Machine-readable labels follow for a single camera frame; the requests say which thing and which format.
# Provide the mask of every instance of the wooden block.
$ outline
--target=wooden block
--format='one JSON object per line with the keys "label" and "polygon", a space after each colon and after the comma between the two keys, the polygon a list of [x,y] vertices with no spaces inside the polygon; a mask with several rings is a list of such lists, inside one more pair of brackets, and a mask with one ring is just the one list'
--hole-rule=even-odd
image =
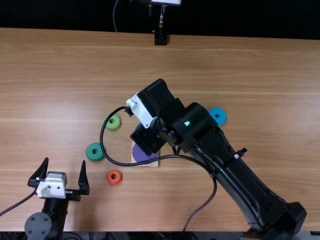
{"label": "wooden block", "polygon": [[[136,143],[134,141],[132,141],[132,145],[131,145],[131,163],[137,163],[137,161],[135,160],[134,156],[132,155],[132,150],[134,148],[134,145],[136,145]],[[149,164],[143,164],[137,167],[151,167],[151,168],[157,168],[159,166],[159,161],[154,161],[152,163]]]}

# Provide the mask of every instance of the green ring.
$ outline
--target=green ring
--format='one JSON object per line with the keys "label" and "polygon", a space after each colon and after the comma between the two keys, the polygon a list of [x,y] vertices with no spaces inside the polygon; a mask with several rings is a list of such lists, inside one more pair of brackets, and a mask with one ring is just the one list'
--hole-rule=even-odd
{"label": "green ring", "polygon": [[121,119],[120,119],[120,117],[118,117],[117,115],[113,115],[113,116],[109,119],[109,121],[108,121],[108,123],[106,124],[105,128],[106,128],[106,129],[109,129],[109,130],[116,130],[118,127],[120,127],[120,125],[121,125]]}
{"label": "green ring", "polygon": [[99,143],[90,144],[85,150],[85,155],[93,162],[99,162],[104,158],[104,154]]}

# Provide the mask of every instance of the black background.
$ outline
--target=black background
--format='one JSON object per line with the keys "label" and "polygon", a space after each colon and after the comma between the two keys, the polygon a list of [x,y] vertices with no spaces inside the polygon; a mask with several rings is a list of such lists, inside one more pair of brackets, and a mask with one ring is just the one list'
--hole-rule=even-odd
{"label": "black background", "polygon": [[[170,34],[320,38],[320,0],[182,0],[166,8]],[[113,32],[115,0],[0,0],[0,27]],[[119,0],[119,32],[151,33],[159,7]]]}

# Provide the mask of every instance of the blue ring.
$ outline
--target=blue ring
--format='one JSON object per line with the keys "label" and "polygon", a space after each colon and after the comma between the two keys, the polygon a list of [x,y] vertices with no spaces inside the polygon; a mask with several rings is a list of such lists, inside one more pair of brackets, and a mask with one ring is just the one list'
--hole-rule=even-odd
{"label": "blue ring", "polygon": [[142,123],[139,123],[138,126],[136,126],[135,130],[138,130],[142,126]]}
{"label": "blue ring", "polygon": [[218,126],[223,125],[227,121],[227,114],[220,107],[210,109],[209,114],[213,117]]}

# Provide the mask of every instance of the green light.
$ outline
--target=green light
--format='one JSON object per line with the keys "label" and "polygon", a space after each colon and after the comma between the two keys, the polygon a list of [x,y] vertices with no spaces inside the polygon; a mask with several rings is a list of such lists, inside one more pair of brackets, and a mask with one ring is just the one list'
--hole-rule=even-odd
{"label": "green light", "polygon": [[185,121],[185,122],[184,122],[184,125],[185,125],[186,127],[188,127],[188,126],[190,125],[190,121]]}

